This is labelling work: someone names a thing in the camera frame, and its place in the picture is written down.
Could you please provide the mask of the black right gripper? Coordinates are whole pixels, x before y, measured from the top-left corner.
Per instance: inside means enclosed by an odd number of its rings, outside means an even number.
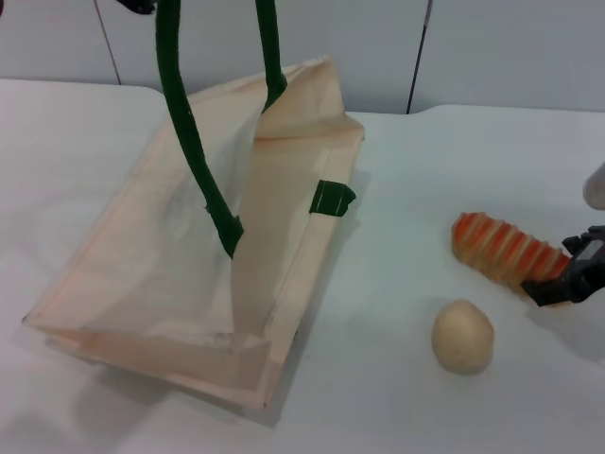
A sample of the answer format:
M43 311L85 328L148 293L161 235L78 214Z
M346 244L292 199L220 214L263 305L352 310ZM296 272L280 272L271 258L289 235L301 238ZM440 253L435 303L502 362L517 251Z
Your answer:
M574 258L572 269L550 280L524 280L522 290L539 307L581 303L604 288L604 226L569 236L563 247Z

